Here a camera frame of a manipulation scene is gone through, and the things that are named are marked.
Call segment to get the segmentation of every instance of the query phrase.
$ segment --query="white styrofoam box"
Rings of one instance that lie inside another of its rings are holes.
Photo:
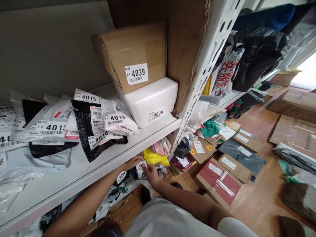
[[[115,88],[140,128],[171,113],[178,93],[178,83],[167,77],[126,95]]]

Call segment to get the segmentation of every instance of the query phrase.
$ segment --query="brown floor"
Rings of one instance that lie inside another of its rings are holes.
[[[267,163],[260,172],[256,183],[249,181],[242,186],[229,211],[261,237],[281,236],[278,215],[295,218],[316,230],[313,224],[285,206],[280,199],[284,184],[281,178],[283,172],[278,164],[278,157],[271,151],[274,145],[267,142],[279,114],[266,109],[268,104],[279,94],[281,94],[281,91],[267,103],[252,108],[236,120],[241,124],[243,130],[256,135],[258,140],[265,143],[258,155],[264,158]],[[186,173],[176,177],[169,174],[169,176],[164,176],[164,179],[169,183],[177,181],[186,190],[201,192],[198,185],[191,178],[198,172],[199,168],[196,165],[194,169]],[[119,223],[124,233],[142,210],[141,188],[141,186],[136,188],[120,208],[116,208],[107,216]]]

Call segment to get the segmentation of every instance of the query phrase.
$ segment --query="white shelf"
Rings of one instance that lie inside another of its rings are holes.
[[[275,74],[277,74],[279,72],[278,69],[273,70],[272,72],[268,73],[267,75],[265,75],[264,77],[261,77],[260,79],[257,80],[257,82],[254,84],[254,86],[258,85],[259,83],[265,81],[266,79],[268,79],[271,76],[274,76]],[[220,101],[219,107],[221,108],[226,108],[227,106],[229,106],[231,103],[233,103],[234,101],[238,100],[240,97],[242,97],[244,94],[246,94],[247,92],[240,92],[240,91],[235,91],[232,90],[231,94],[223,97]]]
[[[131,157],[179,128],[181,119],[171,114],[161,118],[137,135],[128,137],[125,145],[116,144],[89,163],[81,145],[74,147],[71,164],[63,172],[33,179],[0,218],[0,236],[10,236],[30,225],[38,217],[91,185]]]

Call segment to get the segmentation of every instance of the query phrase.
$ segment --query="yellow plastic bag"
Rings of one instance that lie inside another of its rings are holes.
[[[150,148],[147,148],[143,152],[144,159],[147,164],[157,164],[160,163],[162,165],[170,166],[168,158],[166,156],[161,156],[156,153],[153,153]]]

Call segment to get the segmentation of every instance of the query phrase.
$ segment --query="green plastic bag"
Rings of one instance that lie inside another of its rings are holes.
[[[220,128],[217,126],[216,122],[211,119],[203,123],[203,125],[204,127],[201,128],[201,131],[205,138],[212,137],[215,134],[218,134],[218,132],[220,131]]]

